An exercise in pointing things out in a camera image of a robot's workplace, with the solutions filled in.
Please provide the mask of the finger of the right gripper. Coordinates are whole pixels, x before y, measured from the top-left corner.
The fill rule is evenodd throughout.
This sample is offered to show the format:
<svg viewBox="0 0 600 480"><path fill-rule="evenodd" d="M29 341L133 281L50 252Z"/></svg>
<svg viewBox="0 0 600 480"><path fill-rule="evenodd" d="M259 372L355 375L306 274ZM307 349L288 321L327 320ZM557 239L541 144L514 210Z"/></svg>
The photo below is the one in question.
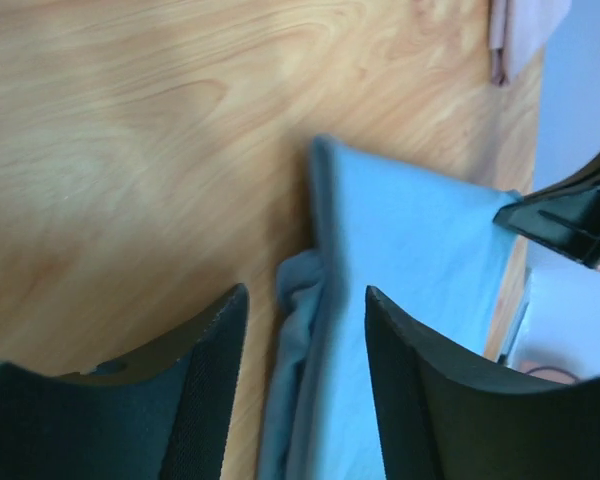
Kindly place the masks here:
<svg viewBox="0 0 600 480"><path fill-rule="evenodd" d="M493 222L600 270L600 152L563 181L502 207Z"/></svg>

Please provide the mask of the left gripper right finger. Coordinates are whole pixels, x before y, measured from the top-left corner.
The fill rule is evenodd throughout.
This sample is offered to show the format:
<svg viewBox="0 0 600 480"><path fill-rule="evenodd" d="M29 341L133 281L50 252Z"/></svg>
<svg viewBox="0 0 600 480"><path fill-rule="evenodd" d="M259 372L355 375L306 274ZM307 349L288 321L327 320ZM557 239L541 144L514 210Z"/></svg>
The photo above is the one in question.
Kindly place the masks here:
<svg viewBox="0 0 600 480"><path fill-rule="evenodd" d="M366 291L390 479L600 479L600 377L564 385L489 361Z"/></svg>

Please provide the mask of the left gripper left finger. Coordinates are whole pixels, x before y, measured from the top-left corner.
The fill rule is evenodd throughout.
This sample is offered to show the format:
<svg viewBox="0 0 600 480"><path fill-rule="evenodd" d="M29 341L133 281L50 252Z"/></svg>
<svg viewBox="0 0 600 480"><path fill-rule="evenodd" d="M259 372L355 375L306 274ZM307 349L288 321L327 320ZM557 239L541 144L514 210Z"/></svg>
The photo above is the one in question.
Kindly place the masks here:
<svg viewBox="0 0 600 480"><path fill-rule="evenodd" d="M238 284L81 374L0 361L0 479L216 479L249 311Z"/></svg>

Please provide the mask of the grey blue t shirt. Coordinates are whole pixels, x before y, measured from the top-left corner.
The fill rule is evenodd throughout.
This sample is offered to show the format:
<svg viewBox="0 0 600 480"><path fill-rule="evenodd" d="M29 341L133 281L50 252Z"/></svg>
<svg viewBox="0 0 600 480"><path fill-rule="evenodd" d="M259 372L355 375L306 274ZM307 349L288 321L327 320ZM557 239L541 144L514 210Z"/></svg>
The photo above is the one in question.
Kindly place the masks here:
<svg viewBox="0 0 600 480"><path fill-rule="evenodd" d="M284 313L265 407L261 479L381 479L366 318L396 306L485 351L520 198L320 135L309 151L315 244L283 261Z"/></svg>

